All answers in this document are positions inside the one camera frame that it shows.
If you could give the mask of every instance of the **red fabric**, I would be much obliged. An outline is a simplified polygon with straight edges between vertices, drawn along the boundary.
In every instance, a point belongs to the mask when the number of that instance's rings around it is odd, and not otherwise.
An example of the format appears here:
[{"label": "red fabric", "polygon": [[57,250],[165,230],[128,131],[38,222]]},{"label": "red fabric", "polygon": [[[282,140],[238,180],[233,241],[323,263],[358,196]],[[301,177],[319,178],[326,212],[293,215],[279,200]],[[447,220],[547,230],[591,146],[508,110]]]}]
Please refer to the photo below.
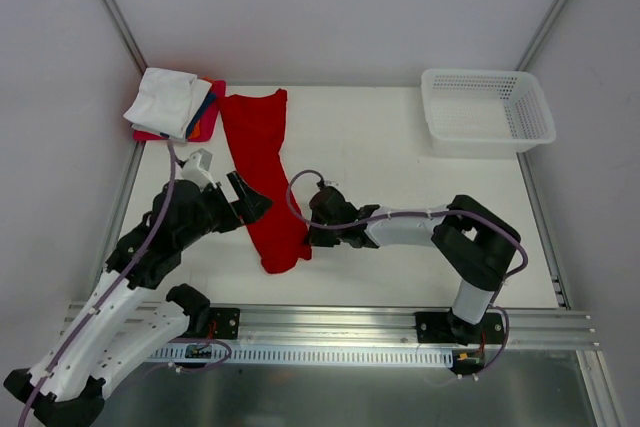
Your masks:
[{"label": "red fabric", "polygon": [[[227,91],[227,83],[224,80],[211,80],[207,77],[203,77],[202,80],[211,82],[211,88],[209,92],[216,94],[216,101],[209,107],[202,115],[196,127],[193,129],[189,142],[207,142],[213,136],[213,128],[216,125],[216,118],[218,117],[218,102],[224,98]],[[136,142],[145,142],[147,140],[167,140],[159,135],[150,134],[149,132],[142,132],[140,130],[133,131],[133,140]]]},{"label": "red fabric", "polygon": [[232,95],[219,101],[222,125],[238,173],[257,192],[273,201],[266,215],[247,226],[253,245],[270,274],[292,269],[298,259],[309,260],[304,244],[307,226],[289,211],[285,193],[289,182],[280,163],[284,141],[287,91],[269,97]]}]

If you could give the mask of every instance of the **perforated metal strip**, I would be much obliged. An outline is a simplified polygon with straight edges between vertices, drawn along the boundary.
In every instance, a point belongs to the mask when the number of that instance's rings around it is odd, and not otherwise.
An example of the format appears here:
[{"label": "perforated metal strip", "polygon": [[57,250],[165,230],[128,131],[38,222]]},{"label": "perforated metal strip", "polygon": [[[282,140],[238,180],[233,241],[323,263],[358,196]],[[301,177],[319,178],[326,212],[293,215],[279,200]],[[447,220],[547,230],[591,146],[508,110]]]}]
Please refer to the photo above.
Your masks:
[{"label": "perforated metal strip", "polygon": [[[185,363],[215,362],[221,359],[225,350],[208,348],[211,358],[187,358],[189,345],[167,344],[158,349],[149,362],[179,361]],[[280,364],[280,365],[345,365],[345,366],[388,366],[388,367],[451,367],[451,349],[423,349],[416,351],[397,348],[362,347],[292,347],[292,346],[234,346],[233,354],[227,361],[237,364]]]}]

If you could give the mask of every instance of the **white towel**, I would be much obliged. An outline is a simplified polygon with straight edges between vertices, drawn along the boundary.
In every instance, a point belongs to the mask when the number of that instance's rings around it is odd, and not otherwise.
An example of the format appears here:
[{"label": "white towel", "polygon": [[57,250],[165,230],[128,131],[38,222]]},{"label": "white towel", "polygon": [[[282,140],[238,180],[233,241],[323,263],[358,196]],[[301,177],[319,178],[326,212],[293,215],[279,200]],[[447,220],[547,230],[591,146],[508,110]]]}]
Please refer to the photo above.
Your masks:
[{"label": "white towel", "polygon": [[211,83],[199,80],[195,74],[149,68],[140,82],[138,96],[124,118],[183,139],[210,88]]}]

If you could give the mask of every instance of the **basket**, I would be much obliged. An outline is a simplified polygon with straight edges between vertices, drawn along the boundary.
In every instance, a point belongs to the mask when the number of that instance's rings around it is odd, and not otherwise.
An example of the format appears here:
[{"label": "basket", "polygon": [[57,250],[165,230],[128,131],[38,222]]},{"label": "basket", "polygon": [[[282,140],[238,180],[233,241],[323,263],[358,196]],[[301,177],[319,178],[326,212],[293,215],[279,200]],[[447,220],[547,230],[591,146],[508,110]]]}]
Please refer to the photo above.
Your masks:
[{"label": "basket", "polygon": [[443,157],[512,157],[556,138],[537,79],[527,72],[430,69],[422,100]]}]

